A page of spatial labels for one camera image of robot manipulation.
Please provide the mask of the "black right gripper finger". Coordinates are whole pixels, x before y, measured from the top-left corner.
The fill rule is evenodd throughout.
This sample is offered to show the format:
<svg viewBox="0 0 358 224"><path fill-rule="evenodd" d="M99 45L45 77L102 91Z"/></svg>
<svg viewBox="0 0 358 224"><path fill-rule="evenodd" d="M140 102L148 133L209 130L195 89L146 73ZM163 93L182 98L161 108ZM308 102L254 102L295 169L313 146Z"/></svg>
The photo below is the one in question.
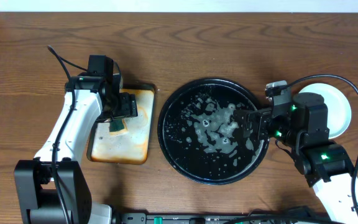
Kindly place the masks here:
<svg viewBox="0 0 358 224"><path fill-rule="evenodd" d="M233 136L237 139L250 137L252 133L252 123L248 119L235 119L238 128L234 130Z"/></svg>
<svg viewBox="0 0 358 224"><path fill-rule="evenodd" d="M257 121L257 111L252 110L234 110L234 121L238 123L251 123Z"/></svg>

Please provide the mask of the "green yellow scrub sponge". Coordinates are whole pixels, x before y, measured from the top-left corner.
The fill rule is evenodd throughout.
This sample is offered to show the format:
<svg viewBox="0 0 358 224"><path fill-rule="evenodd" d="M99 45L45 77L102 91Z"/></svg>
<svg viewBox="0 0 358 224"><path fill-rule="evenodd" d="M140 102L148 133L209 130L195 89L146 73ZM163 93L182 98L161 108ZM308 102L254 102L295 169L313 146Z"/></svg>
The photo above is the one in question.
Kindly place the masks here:
<svg viewBox="0 0 358 224"><path fill-rule="evenodd" d="M125 131L125 130L126 130L126 124L123 119L113 120L109 123L110 133Z"/></svg>

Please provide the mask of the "light blue plate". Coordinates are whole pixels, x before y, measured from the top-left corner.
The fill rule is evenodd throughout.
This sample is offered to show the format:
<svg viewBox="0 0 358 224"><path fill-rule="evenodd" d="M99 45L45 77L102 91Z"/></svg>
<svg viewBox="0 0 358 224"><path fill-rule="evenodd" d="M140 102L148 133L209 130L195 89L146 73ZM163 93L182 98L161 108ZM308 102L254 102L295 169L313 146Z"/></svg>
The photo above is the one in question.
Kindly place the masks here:
<svg viewBox="0 0 358 224"><path fill-rule="evenodd" d="M324 98L328 107L329 139L337 138L347 130L352 110L348 99L340 90L325 83L314 83L301 89L300 93L316 93Z"/></svg>

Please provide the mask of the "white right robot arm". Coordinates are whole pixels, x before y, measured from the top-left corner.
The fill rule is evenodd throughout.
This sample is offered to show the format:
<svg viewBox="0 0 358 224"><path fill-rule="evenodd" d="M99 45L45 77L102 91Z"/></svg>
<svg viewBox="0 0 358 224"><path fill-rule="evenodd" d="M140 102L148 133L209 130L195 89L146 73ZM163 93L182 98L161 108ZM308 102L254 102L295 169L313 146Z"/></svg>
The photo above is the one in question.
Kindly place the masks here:
<svg viewBox="0 0 358 224"><path fill-rule="evenodd" d="M324 205L330 219L358 223L358 179L346 150L329 139L328 107L316 93L299 93L283 106L235 110L243 137L275 138L290 147L298 172Z"/></svg>

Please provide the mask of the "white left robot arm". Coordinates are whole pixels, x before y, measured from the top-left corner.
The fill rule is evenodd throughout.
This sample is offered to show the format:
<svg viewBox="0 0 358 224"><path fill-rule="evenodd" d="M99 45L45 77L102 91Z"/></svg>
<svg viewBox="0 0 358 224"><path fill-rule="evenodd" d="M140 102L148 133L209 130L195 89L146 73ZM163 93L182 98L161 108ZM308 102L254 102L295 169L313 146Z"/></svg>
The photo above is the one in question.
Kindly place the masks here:
<svg viewBox="0 0 358 224"><path fill-rule="evenodd" d="M24 223L113 223L113 209L96 203L80 163L94 124L104 119L108 99L134 114L135 96L122 93L122 77L71 77L55 126L31 160L19 160L14 180Z"/></svg>

